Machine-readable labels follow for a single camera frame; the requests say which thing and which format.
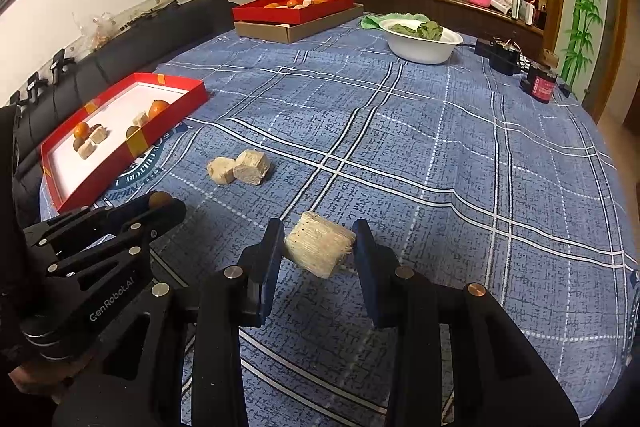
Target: black leather sofa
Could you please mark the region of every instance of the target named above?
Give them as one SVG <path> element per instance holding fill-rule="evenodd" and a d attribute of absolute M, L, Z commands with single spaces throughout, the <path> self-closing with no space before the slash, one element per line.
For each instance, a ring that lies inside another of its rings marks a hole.
<path fill-rule="evenodd" d="M 193 0 L 169 4 L 140 20 L 77 64 L 70 64 L 56 86 L 23 112 L 17 129 L 20 163 L 14 178 L 18 222 L 40 220 L 42 181 L 40 144 L 60 123 L 111 84 L 136 71 L 152 72 L 158 64 L 233 29 L 228 0 Z"/>

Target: tofu cube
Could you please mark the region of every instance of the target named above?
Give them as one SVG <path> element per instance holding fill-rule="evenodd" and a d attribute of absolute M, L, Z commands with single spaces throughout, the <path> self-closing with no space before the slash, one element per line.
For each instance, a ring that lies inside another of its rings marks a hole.
<path fill-rule="evenodd" d="M 322 279 L 353 251 L 356 235 L 314 212 L 303 212 L 285 239 L 285 256 Z"/>
<path fill-rule="evenodd" d="M 146 112 L 143 111 L 140 114 L 136 115 L 136 117 L 133 119 L 133 125 L 142 127 L 148 121 L 149 121 L 149 118 L 146 115 Z"/>
<path fill-rule="evenodd" d="M 90 135 L 89 138 L 95 144 L 103 142 L 107 138 L 107 130 L 99 125 Z"/>
<path fill-rule="evenodd" d="M 218 156 L 207 165 L 207 172 L 209 177 L 215 181 L 218 185 L 228 185 L 233 183 L 234 178 L 234 165 L 236 161 L 231 158 L 225 158 L 224 156 Z"/>
<path fill-rule="evenodd" d="M 265 153 L 247 149 L 236 158 L 234 176 L 243 183 L 260 185 L 270 166 Z"/>
<path fill-rule="evenodd" d="M 91 140 L 87 140 L 78 148 L 78 154 L 83 160 L 89 158 L 95 151 L 95 145 L 91 143 Z"/>

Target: person's hand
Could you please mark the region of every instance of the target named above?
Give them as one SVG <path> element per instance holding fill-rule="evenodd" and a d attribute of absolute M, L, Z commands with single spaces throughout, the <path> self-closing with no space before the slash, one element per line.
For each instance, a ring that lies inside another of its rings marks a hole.
<path fill-rule="evenodd" d="M 91 358 L 91 352 L 85 353 L 78 359 L 59 362 L 38 357 L 16 367 L 9 373 L 9 377 L 22 393 L 50 396 L 59 403 L 66 389 L 63 380 L 77 375 Z"/>

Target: plaid pattern tablecloth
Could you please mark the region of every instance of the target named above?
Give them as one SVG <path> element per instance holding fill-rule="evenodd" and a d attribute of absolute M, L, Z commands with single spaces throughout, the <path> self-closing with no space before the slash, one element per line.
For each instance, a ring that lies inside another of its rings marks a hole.
<path fill-rule="evenodd" d="M 636 254 L 616 169 L 574 98 L 538 103 L 471 48 L 412 64 L 357 20 L 290 45 L 230 32 L 158 72 L 200 78 L 212 98 L 97 204 L 152 189 L 185 201 L 184 222 L 153 244 L 159 277 L 198 284 L 257 243 L 270 217 L 287 231 L 305 210 L 346 227 L 365 217 L 431 280 L 484 283 L 580 417 L 612 389 L 638 312 Z M 208 161 L 247 148 L 273 161 L 267 182 L 209 179 Z M 442 344 L 445 408 L 446 331 Z M 329 280 L 284 260 L 267 324 L 241 331 L 250 425 L 382 425 L 394 345 L 372 329 L 351 259 Z"/>

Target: white bowl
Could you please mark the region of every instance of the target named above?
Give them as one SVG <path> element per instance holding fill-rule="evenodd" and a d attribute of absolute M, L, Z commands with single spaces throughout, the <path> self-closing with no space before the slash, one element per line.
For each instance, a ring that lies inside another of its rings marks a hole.
<path fill-rule="evenodd" d="M 398 57 L 405 58 L 411 62 L 441 64 L 449 60 L 453 53 L 453 48 L 458 44 L 462 44 L 462 36 L 446 28 L 442 29 L 442 38 L 439 41 L 429 41 L 391 31 L 389 28 L 396 24 L 415 30 L 422 24 L 422 21 L 386 19 L 380 22 L 380 27 L 385 31 L 386 42 L 388 42 L 391 51 Z"/>

